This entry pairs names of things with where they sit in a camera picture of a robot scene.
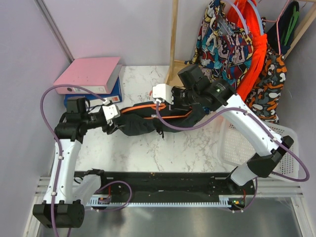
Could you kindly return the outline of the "orange hanger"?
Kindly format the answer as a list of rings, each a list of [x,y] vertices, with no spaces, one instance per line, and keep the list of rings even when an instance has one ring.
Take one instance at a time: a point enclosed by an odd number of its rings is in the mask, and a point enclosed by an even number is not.
[[[165,103],[160,104],[158,110],[163,119],[182,119],[188,117],[192,112],[191,107],[185,107],[183,110],[172,109],[170,105]],[[157,117],[156,105],[151,101],[123,108],[120,113],[124,115],[135,114],[143,119],[153,119]]]

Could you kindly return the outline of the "dark navy shorts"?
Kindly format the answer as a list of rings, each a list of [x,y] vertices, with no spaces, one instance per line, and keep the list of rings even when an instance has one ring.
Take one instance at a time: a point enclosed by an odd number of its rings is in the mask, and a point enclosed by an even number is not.
[[[206,113],[200,105],[193,105],[191,108],[192,112],[186,118],[162,119],[172,126],[193,127],[205,117]],[[119,130],[127,136],[138,136],[148,134],[153,131],[157,132],[161,136],[163,136],[165,132],[178,132],[178,130],[164,125],[157,117],[153,119],[144,119],[135,114],[120,114],[118,119],[123,122],[123,127],[121,127]]]

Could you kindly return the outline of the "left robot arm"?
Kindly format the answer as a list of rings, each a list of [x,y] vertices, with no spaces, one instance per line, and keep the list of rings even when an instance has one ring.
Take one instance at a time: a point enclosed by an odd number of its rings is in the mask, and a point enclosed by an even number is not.
[[[120,116],[112,101],[105,100],[94,113],[88,111],[89,104],[84,97],[68,99],[66,112],[54,129],[56,155],[50,182],[42,203],[33,207],[33,215],[47,228],[79,228],[85,206],[94,193],[104,194],[108,190],[101,170],[89,171],[74,186],[75,166],[87,131],[101,128],[110,134],[115,130],[113,120]]]

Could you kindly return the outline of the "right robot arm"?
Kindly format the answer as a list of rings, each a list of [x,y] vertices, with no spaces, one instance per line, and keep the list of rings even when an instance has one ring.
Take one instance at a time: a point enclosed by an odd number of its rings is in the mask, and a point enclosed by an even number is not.
[[[201,105],[222,115],[255,149],[248,161],[230,173],[227,191],[238,194],[248,181],[268,177],[293,145],[293,138],[270,131],[224,79],[210,82],[197,65],[183,68],[178,77],[183,87],[168,86],[168,102],[175,107]]]

